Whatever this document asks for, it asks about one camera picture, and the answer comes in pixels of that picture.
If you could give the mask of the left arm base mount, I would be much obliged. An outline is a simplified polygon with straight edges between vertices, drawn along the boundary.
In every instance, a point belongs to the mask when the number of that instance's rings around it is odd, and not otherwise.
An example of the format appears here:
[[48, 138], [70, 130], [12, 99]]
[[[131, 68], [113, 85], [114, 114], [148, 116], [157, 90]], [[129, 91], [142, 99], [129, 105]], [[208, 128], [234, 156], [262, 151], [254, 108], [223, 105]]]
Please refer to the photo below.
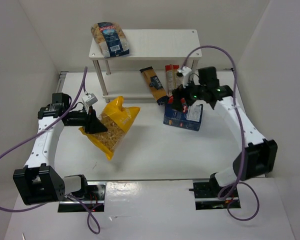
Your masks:
[[[105, 196], [106, 196], [105, 181], [88, 181], [87, 193], [78, 197], [82, 203], [92, 212], [104, 212]], [[85, 208], [73, 198], [64, 198], [58, 205], [58, 213], [83, 213]]]

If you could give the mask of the yellow macaroni bag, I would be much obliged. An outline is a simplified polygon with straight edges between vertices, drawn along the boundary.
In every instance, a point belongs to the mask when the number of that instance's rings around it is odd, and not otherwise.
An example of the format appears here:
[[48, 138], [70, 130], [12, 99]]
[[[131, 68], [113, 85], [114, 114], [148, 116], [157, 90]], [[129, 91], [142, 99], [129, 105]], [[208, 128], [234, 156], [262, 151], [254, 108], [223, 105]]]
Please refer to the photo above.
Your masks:
[[82, 127], [79, 128], [83, 135], [104, 152], [109, 161], [140, 112], [139, 107], [124, 107], [123, 103], [124, 97], [118, 96], [109, 102], [100, 114], [99, 120], [107, 128], [106, 132], [90, 134], [86, 133]]

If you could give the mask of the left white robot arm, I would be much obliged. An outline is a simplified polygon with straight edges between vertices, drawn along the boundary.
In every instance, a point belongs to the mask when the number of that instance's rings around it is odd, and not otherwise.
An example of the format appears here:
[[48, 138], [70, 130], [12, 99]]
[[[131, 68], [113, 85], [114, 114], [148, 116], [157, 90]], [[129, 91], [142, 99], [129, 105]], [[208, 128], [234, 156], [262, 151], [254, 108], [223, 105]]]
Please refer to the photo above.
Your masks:
[[84, 175], [61, 177], [55, 171], [55, 155], [64, 127], [82, 127], [86, 134], [107, 132], [93, 109], [97, 101], [94, 94], [86, 93], [82, 97], [83, 109], [74, 110], [68, 94], [54, 93], [51, 104], [38, 111], [40, 136], [24, 167], [13, 173], [13, 181], [26, 205], [60, 202], [68, 194], [77, 198], [88, 194]]

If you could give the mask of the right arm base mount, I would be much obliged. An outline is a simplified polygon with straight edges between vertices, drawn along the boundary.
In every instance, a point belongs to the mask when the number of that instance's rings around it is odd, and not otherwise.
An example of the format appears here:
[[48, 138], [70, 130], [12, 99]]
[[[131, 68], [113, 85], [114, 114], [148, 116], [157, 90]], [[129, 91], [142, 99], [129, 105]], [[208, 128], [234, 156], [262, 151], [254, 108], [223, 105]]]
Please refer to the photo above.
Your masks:
[[226, 200], [220, 200], [218, 193], [210, 187], [208, 179], [195, 179], [189, 189], [194, 194], [195, 209], [199, 210], [221, 210], [226, 209], [230, 204], [230, 209], [240, 209], [240, 199], [237, 189]]

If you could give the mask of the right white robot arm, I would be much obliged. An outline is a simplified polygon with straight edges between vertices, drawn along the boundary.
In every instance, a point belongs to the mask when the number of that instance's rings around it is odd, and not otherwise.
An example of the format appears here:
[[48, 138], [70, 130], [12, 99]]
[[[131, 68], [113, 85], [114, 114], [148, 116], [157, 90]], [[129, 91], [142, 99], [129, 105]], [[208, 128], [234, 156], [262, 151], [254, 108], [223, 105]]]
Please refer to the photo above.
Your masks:
[[191, 107], [196, 101], [206, 102], [222, 117], [241, 149], [230, 167], [210, 176], [210, 187], [217, 193], [222, 188], [230, 191], [239, 181], [272, 172], [277, 143], [255, 128], [238, 104], [234, 91], [228, 85], [220, 85], [216, 68], [199, 69], [198, 83], [192, 80], [189, 67], [178, 69], [176, 75], [182, 78], [182, 84], [172, 91], [172, 108], [180, 111], [183, 105]]

